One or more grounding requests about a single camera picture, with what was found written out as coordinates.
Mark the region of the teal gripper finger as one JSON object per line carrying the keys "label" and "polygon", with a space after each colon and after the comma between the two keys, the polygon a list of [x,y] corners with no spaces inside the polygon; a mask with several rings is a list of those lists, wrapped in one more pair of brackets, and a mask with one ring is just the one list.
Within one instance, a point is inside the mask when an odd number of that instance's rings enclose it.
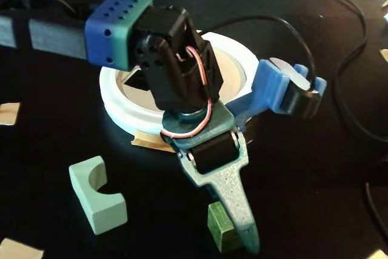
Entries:
{"label": "teal gripper finger", "polygon": [[210,184],[218,195],[242,244],[251,254],[260,249],[259,234],[238,172],[212,175]]}

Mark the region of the teal gripper body with servo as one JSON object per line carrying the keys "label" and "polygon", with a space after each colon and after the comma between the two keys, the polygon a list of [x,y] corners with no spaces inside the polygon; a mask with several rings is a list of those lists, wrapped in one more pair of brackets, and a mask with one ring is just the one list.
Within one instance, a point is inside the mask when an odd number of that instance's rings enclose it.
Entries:
{"label": "teal gripper body with servo", "polygon": [[188,138],[162,135],[181,161],[186,161],[198,174],[222,170],[242,157],[245,136],[235,117],[224,104],[213,104],[210,119],[204,128]]}

